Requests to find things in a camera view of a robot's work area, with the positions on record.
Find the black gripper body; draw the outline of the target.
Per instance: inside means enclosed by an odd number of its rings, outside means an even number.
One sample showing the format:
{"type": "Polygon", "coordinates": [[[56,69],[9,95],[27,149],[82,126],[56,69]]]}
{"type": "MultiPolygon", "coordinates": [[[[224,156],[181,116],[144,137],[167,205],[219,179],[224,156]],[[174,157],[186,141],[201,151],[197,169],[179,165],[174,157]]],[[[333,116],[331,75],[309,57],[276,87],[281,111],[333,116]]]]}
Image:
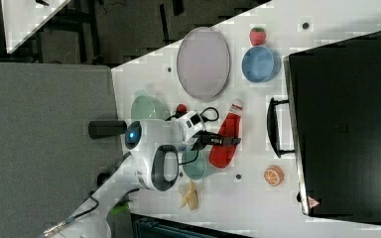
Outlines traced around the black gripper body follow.
{"type": "Polygon", "coordinates": [[[220,146],[222,144],[222,137],[219,134],[203,131],[196,135],[194,145],[198,148],[203,148],[207,145],[220,146]]]}

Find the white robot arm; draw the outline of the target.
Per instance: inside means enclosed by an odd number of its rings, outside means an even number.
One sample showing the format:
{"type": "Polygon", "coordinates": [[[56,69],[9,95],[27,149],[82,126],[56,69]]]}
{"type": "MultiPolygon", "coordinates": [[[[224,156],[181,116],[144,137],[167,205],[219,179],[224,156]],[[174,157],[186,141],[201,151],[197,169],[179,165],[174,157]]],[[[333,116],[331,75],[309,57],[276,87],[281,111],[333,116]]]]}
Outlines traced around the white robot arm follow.
{"type": "Polygon", "coordinates": [[[176,119],[132,122],[124,139],[128,155],[116,172],[70,217],[38,238],[111,238],[107,216],[125,194],[173,187],[179,176],[181,153],[197,152],[207,145],[227,148],[240,143],[236,136],[208,132],[205,122],[194,110],[176,119]]]}

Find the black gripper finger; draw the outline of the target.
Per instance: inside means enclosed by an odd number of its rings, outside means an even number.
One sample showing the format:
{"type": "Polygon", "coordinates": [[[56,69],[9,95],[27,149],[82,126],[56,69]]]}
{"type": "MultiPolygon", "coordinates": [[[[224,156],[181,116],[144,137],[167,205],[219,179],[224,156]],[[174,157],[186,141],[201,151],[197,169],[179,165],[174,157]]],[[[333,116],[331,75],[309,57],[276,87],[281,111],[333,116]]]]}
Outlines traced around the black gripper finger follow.
{"type": "Polygon", "coordinates": [[[237,146],[239,145],[241,142],[241,139],[230,139],[230,140],[222,140],[222,142],[220,143],[220,146],[221,147],[228,147],[228,146],[237,146]]]}
{"type": "Polygon", "coordinates": [[[219,138],[221,139],[232,139],[232,140],[241,140],[240,137],[236,137],[236,136],[231,136],[231,135],[219,135],[219,138]]]}

